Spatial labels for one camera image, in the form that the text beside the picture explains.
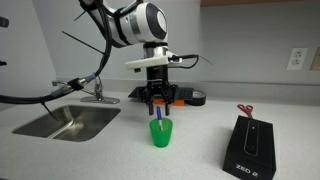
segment countertop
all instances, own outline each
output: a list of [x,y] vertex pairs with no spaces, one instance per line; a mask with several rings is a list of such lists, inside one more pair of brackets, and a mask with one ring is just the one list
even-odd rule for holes
[[202,107],[172,107],[170,144],[153,145],[145,104],[126,93],[116,105],[81,103],[81,92],[47,103],[121,109],[96,137],[69,142],[12,134],[46,114],[41,105],[15,106],[0,112],[0,178],[43,179],[237,179],[222,171],[226,148],[238,115],[238,103],[254,106],[253,117],[273,123],[277,171],[274,179],[320,178],[320,107],[245,99],[207,97]]

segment zed 2 camera box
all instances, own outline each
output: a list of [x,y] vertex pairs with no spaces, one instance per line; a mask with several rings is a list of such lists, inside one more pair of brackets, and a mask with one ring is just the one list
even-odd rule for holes
[[271,180],[276,172],[272,124],[239,116],[223,170],[244,180]]

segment wall outlet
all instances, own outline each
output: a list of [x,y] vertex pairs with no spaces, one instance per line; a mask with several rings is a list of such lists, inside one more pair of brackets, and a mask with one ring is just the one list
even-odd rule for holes
[[301,70],[308,48],[293,48],[289,58],[287,70]]
[[310,68],[311,71],[320,71],[320,47],[314,56],[313,63]]

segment sink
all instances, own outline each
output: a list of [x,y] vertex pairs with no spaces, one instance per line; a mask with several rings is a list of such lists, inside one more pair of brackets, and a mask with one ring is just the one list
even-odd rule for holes
[[87,141],[95,137],[121,110],[90,106],[63,106],[13,130],[14,134],[66,141]]

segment red scissors handle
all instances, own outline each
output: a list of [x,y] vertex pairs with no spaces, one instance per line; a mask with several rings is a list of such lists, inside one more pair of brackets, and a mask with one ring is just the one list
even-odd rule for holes
[[244,113],[246,113],[249,118],[253,118],[251,114],[253,111],[253,106],[251,105],[244,106],[243,104],[238,104],[238,108],[241,109]]

